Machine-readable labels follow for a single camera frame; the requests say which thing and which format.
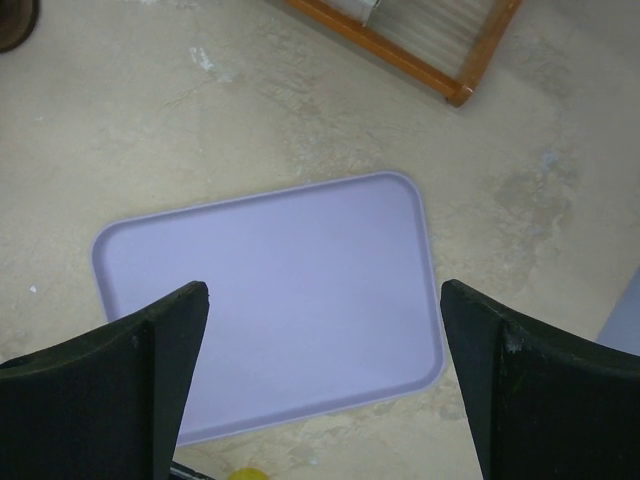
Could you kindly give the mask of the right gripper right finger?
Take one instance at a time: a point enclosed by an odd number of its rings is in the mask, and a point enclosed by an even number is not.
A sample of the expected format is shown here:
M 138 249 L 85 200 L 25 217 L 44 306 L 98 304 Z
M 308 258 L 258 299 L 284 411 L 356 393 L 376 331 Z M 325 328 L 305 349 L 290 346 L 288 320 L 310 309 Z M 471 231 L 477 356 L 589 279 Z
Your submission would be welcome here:
M 639 359 L 459 280 L 441 315 L 486 479 L 636 479 Z

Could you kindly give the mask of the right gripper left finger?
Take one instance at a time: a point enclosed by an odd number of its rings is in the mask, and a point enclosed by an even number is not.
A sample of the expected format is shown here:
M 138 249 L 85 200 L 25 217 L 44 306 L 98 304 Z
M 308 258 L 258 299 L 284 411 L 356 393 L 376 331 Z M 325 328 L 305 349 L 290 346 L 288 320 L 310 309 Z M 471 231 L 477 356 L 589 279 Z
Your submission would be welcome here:
M 1 365 L 4 479 L 169 479 L 209 311 L 190 282 Z

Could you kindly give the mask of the dark walnut coaster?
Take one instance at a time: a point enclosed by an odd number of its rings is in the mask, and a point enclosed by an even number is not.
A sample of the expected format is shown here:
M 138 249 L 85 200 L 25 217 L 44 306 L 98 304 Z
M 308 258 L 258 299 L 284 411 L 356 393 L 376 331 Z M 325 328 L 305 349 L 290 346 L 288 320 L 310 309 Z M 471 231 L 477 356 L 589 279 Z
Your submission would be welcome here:
M 0 52 L 23 44 L 33 33 L 39 14 L 39 0 L 1 0 Z

